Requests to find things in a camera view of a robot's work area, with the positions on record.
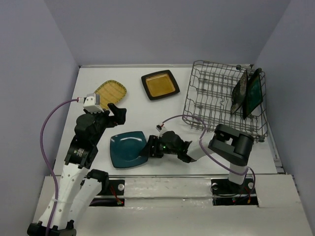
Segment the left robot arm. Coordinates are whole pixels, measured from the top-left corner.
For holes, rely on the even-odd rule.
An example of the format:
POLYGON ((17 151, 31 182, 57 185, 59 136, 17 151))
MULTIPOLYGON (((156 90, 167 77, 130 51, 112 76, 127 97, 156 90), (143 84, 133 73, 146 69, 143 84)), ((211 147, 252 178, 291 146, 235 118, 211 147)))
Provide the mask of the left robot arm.
POLYGON ((127 110, 113 103, 97 112, 84 108, 76 120, 75 135, 67 151, 63 172, 54 179, 55 192, 38 222, 31 223, 30 236, 74 236, 76 226, 97 194, 109 188, 107 172, 91 169, 98 153, 97 144, 105 129, 123 125, 127 110))

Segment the black floral square plate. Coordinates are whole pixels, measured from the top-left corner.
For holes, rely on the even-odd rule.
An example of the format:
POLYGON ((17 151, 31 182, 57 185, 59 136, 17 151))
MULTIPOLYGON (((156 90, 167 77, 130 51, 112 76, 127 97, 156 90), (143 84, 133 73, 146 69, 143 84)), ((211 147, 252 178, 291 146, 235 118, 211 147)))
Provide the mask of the black floral square plate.
POLYGON ((246 96, 247 82, 248 72, 247 70, 245 70, 232 91, 232 105, 230 108, 230 112, 232 114, 236 113, 244 102, 246 96))

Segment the amber square plate black rim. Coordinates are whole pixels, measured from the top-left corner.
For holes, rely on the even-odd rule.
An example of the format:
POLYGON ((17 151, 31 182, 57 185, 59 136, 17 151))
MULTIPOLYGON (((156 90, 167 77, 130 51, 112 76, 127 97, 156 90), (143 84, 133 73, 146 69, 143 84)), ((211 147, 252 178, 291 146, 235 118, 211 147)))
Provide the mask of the amber square plate black rim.
POLYGON ((162 70, 141 77, 143 88, 151 101, 167 98, 180 92, 170 70, 162 70))

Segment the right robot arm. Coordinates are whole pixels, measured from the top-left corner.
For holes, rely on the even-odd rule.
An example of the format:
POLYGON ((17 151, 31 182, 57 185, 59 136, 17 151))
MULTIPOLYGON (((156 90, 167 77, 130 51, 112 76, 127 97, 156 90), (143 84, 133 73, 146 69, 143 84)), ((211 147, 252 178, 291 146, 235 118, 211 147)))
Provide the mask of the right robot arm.
POLYGON ((162 158, 165 154, 171 154, 185 163, 207 156, 229 171, 226 186, 230 192, 237 193, 244 188, 254 143, 250 134, 219 124, 211 136, 200 137, 198 141, 184 141, 163 124, 158 125, 157 130, 159 134, 149 136, 139 156, 162 158))

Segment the teal square plate black rim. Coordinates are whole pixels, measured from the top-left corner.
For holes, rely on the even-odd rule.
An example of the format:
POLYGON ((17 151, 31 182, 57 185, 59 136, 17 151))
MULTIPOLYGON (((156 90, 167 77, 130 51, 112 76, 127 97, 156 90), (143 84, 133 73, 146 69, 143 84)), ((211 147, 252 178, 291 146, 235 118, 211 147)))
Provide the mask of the teal square plate black rim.
POLYGON ((252 111, 263 102, 261 70, 258 68, 247 82, 246 95, 243 102, 243 119, 246 119, 252 111))

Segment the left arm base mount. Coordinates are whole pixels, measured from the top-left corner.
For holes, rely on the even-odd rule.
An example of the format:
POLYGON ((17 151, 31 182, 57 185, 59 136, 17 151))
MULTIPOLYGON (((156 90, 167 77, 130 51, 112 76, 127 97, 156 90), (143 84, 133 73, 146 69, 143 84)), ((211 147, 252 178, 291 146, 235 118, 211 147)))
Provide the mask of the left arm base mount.
POLYGON ((110 179, 108 187, 102 187, 101 191, 93 198, 91 207, 124 207, 125 206, 125 180, 110 179))

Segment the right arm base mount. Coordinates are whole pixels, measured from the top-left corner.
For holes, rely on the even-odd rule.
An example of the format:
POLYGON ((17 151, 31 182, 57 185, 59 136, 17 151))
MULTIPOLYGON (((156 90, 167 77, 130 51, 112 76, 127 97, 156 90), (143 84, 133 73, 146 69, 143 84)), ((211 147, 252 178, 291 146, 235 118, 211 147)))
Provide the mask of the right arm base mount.
POLYGON ((245 178, 241 185, 232 183, 227 178, 215 178, 211 180, 210 190, 214 206, 258 206, 252 178, 245 178))

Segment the dark teal blue plate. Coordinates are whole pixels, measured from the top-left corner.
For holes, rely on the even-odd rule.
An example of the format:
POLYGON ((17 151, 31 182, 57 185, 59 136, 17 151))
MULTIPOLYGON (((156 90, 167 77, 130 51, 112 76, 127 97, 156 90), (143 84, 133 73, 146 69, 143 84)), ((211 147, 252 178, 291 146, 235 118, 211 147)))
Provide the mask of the dark teal blue plate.
POLYGON ((110 158, 116 169, 127 169, 140 166, 148 161, 139 155, 147 143, 142 131, 125 132, 110 138, 110 158))

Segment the yellow green striped plate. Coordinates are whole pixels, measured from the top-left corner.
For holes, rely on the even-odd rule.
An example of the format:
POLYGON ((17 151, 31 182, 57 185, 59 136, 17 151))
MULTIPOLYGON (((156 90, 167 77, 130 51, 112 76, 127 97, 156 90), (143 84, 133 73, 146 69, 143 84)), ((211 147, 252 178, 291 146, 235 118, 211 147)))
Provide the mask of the yellow green striped plate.
POLYGON ((108 80, 95 90, 95 94, 100 96, 101 108, 108 110, 108 104, 120 102, 126 96, 127 89, 115 80, 108 80))

